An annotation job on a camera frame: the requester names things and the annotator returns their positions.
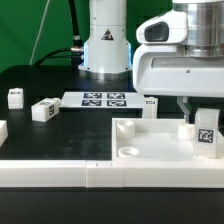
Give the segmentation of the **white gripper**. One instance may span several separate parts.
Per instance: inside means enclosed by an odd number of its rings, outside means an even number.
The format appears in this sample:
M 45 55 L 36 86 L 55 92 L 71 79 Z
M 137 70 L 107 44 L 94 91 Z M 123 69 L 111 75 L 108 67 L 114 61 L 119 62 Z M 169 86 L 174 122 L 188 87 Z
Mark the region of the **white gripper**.
M 187 97 L 224 97 L 224 9 L 172 9 L 139 26 L 136 38 L 138 93 L 178 96 L 186 123 Z

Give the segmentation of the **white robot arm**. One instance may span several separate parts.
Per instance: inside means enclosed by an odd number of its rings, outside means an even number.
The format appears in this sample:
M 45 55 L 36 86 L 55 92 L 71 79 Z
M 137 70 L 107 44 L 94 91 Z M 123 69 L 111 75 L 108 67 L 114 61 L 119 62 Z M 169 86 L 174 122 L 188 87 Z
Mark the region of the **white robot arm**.
M 224 98 L 224 0 L 172 0 L 172 9 L 126 40 L 126 0 L 90 0 L 90 36 L 79 69 L 101 80 L 132 71 L 142 95 L 175 96 L 185 114 L 189 97 Z

